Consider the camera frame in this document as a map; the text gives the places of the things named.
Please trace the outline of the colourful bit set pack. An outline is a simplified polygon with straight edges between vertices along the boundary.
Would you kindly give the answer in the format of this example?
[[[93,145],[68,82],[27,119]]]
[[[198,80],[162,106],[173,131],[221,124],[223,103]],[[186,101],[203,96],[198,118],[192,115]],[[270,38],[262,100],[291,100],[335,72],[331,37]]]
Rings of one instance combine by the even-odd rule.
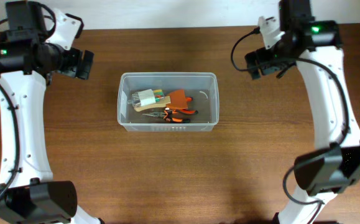
[[[131,98],[127,101],[129,105],[132,105],[134,108],[139,108],[141,106],[152,105],[158,103],[165,99],[163,90],[143,90],[137,91],[132,94]]]

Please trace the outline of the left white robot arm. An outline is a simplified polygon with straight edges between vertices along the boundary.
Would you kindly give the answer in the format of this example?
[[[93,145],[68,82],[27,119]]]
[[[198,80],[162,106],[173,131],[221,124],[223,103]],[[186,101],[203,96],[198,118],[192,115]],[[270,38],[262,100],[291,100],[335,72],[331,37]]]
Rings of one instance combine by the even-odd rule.
[[[55,181],[44,134],[48,75],[86,80],[93,53],[33,40],[0,43],[0,219],[8,223],[101,223],[78,204],[69,180]]]

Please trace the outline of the red black cutting pliers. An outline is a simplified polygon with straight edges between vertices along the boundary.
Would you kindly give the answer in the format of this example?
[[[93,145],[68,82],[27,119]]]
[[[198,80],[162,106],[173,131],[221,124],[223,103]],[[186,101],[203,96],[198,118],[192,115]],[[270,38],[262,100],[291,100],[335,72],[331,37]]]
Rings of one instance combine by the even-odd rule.
[[[192,102],[193,98],[190,96],[185,97],[170,97],[170,103],[166,104],[165,110],[179,110],[181,114],[194,115],[197,114],[197,110],[191,110],[188,108],[188,103]]]

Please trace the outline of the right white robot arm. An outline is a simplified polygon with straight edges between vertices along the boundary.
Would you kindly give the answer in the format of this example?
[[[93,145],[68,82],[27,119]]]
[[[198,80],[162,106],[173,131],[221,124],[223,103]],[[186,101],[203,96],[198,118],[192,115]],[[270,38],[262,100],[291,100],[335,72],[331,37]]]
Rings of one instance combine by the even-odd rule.
[[[349,99],[343,43],[335,21],[318,21],[308,1],[279,2],[279,16],[261,17],[261,49],[245,56],[253,79],[297,67],[313,116],[315,150],[295,159],[297,182],[274,223],[313,223],[324,206],[360,180],[360,128]]]

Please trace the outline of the orange scraper wooden handle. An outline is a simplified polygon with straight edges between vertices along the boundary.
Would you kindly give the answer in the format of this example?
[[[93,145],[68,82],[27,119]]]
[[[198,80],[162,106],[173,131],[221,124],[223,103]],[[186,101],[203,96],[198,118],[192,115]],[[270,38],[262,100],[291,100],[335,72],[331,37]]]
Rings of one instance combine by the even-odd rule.
[[[128,103],[140,112],[153,108],[188,109],[188,103],[192,100],[192,97],[185,96],[184,90],[175,90],[166,95],[161,89],[148,89],[133,93]]]

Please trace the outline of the orange black long-nose pliers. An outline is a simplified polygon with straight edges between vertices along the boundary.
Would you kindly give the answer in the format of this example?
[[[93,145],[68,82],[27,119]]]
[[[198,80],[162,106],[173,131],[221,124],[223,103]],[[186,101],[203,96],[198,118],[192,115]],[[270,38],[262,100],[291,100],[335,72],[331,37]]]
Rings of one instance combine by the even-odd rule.
[[[190,119],[174,118],[173,115],[180,113],[179,110],[163,110],[163,112],[150,112],[144,113],[145,116],[151,116],[155,118],[162,118],[169,123],[190,123]]]

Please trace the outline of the orange socket bit rail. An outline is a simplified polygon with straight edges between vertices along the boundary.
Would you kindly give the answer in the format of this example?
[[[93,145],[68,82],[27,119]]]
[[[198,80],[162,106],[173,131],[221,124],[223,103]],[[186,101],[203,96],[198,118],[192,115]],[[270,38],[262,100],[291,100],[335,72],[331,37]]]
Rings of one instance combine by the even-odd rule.
[[[152,126],[152,132],[179,132],[186,131],[186,127],[184,126]]]

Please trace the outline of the clear plastic container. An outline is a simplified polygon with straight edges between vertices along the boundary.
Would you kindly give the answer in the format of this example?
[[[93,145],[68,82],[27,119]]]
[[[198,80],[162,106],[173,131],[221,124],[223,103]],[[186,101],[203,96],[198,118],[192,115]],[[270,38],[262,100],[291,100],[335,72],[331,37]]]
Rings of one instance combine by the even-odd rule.
[[[127,101],[137,91],[161,89],[165,94],[184,90],[193,98],[188,106],[198,114],[186,116],[176,114],[176,118],[188,118],[190,123],[174,124],[162,118],[145,116],[136,112]],[[152,132],[152,126],[184,126],[188,132],[211,131],[219,121],[219,90],[214,73],[210,72],[134,72],[124,73],[118,90],[118,123],[126,131]]]

